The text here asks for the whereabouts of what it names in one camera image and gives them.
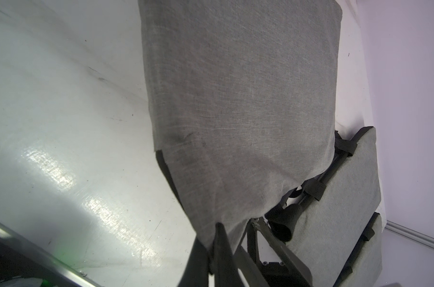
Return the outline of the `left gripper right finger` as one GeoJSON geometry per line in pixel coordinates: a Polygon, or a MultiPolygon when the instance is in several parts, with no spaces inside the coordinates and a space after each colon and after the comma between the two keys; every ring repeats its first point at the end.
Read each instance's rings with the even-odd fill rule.
{"type": "Polygon", "coordinates": [[[215,230],[213,243],[214,285],[216,287],[243,287],[244,283],[233,259],[225,227],[218,222],[215,230]]]}

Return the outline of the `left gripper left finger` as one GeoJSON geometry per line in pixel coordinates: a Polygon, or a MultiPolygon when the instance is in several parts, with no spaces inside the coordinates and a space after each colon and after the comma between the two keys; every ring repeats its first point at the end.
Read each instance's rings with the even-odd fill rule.
{"type": "Polygon", "coordinates": [[[178,287],[208,287],[209,258],[206,247],[195,238],[178,287]]]}

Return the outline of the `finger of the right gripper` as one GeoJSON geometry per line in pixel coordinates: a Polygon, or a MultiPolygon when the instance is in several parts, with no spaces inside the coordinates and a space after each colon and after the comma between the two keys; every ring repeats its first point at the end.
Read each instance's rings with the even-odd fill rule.
{"type": "Polygon", "coordinates": [[[312,287],[310,269],[280,240],[263,218],[249,221],[245,232],[246,247],[239,246],[234,254],[243,275],[245,287],[312,287]],[[279,257],[280,262],[262,262],[259,257],[258,234],[279,257]]]}

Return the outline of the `grey laptop bag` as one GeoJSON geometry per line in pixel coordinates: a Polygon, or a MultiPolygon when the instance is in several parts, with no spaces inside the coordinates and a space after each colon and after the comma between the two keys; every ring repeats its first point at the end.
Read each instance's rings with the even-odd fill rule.
{"type": "Polygon", "coordinates": [[[334,285],[372,287],[382,271],[382,219],[373,213],[334,285]]]}
{"type": "Polygon", "coordinates": [[[155,151],[207,248],[334,156],[336,1],[140,1],[155,151]]]}
{"type": "Polygon", "coordinates": [[[333,163],[288,197],[303,195],[266,214],[276,238],[309,268],[314,287],[331,287],[381,202],[376,129],[350,140],[335,136],[333,163]]]}

